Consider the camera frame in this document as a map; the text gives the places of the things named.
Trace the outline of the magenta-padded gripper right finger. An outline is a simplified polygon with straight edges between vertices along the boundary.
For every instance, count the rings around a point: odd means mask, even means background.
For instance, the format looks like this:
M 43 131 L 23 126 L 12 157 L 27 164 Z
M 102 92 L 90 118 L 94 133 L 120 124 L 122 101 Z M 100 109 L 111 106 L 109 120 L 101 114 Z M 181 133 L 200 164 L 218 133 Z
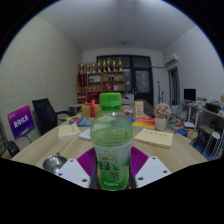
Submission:
M 131 148 L 129 182 L 132 189 L 141 188 L 170 174 L 158 157 L 148 157 L 139 149 Z

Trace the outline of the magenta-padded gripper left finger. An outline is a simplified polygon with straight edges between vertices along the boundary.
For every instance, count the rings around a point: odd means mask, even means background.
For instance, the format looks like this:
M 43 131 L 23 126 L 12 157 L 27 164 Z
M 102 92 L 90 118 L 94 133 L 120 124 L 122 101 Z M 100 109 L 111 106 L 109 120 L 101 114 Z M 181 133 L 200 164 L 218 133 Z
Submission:
M 89 149 L 78 159 L 68 159 L 57 172 L 57 176 L 83 188 L 95 189 L 97 165 L 94 149 Z

